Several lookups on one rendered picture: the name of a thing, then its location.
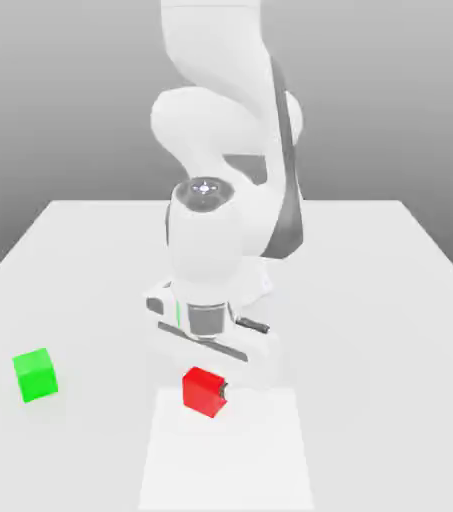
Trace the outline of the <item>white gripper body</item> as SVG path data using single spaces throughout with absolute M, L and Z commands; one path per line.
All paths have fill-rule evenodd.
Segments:
M 262 333 L 227 319 L 214 338 L 192 338 L 158 321 L 155 349 L 184 370 L 199 367 L 223 377 L 229 385 L 271 385 L 278 373 L 281 344 L 276 333 Z

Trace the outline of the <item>small green cube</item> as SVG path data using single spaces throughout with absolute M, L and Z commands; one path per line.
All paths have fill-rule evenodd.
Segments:
M 49 352 L 40 348 L 12 358 L 24 403 L 58 392 L 58 381 Z

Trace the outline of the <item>small red cube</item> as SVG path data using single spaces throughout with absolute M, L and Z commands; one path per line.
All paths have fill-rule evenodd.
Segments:
M 191 368 L 182 378 L 183 403 L 207 417 L 214 418 L 227 403 L 219 397 L 225 379 L 199 367 Z

